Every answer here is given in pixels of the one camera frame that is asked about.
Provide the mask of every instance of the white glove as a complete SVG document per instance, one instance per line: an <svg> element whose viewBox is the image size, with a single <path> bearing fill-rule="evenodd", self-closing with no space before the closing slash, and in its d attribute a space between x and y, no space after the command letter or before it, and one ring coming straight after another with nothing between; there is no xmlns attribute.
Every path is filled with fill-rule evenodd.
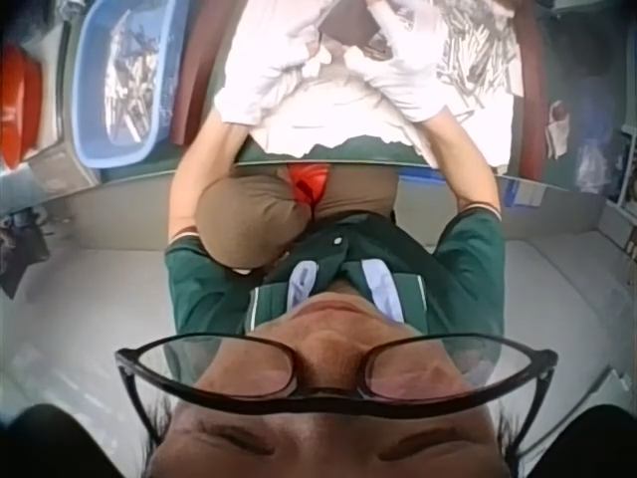
<svg viewBox="0 0 637 478"><path fill-rule="evenodd" d="M312 12L287 32L273 28L255 38L250 48L231 52L226 84L214 102L223 122L259 124L304 78L317 77L321 63L331 62L331 55L319 44L316 22L321 15L322 11Z"/></svg>
<svg viewBox="0 0 637 478"><path fill-rule="evenodd" d="M436 74L448 35L440 11L430 4L418 5L409 31L385 0L367 0L367 4L393 58L377 62L352 47L345 52L347 67L380 90L412 122L434 117L446 105Z"/></svg>

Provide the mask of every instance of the sleeve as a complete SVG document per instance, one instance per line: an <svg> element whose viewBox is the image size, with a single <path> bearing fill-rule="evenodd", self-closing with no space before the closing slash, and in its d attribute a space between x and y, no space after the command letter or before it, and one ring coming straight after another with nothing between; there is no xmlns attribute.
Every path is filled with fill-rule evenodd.
<svg viewBox="0 0 637 478"><path fill-rule="evenodd" d="M165 263L177 334L243 331L257 274L242 276L217 263L196 236L170 245Z"/></svg>
<svg viewBox="0 0 637 478"><path fill-rule="evenodd" d="M500 218L485 208L462 212L443 232L434 257L466 298L451 298L457 304L450 307L458 312L452 318L456 322L454 329L501 336L505 240Z"/></svg>

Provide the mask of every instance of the forearm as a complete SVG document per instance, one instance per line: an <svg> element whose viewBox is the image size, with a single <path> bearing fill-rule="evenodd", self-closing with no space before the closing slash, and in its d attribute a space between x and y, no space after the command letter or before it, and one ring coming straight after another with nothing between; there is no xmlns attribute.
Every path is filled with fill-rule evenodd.
<svg viewBox="0 0 637 478"><path fill-rule="evenodd" d="M249 128L221 122L213 111L177 167L170 188L168 236L195 225L197 204L204 191L232 171Z"/></svg>
<svg viewBox="0 0 637 478"><path fill-rule="evenodd" d="M463 211L472 205L483 204L500 212L496 178L485 157L451 112L444 108L424 121L421 129L458 200L458 209Z"/></svg>

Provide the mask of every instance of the blue plastic basket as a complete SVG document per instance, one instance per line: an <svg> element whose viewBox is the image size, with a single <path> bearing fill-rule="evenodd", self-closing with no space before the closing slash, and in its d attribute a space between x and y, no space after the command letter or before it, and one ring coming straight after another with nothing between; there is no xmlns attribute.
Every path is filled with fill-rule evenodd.
<svg viewBox="0 0 637 478"><path fill-rule="evenodd" d="M106 169L144 161L168 138L179 81L179 66L189 0L155 2L159 8L138 12L147 0L99 0L85 19L73 77L71 124L76 154L87 167ZM106 64L111 32L127 10L131 23L143 26L158 45L149 134L135 142L130 134L111 141L106 129Z"/></svg>

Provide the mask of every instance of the hair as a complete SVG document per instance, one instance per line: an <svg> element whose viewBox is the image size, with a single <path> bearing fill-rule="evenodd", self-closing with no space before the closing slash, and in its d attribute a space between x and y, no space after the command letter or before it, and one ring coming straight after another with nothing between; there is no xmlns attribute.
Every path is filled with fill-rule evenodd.
<svg viewBox="0 0 637 478"><path fill-rule="evenodd" d="M165 440L168 428L170 428L170 422L172 421L172 412L170 411L168 400L162 401L158 406L148 410L146 414L153 428L157 431L157 435L159 435L158 443L155 443L155 441L148 436L144 446L141 478L152 478L150 475L150 461L157 451L157 448ZM517 435L517 421L501 413L498 419L498 445L500 447L500 453L509 467L512 478L519 478L521 476L522 455L520 448L515 445Z"/></svg>

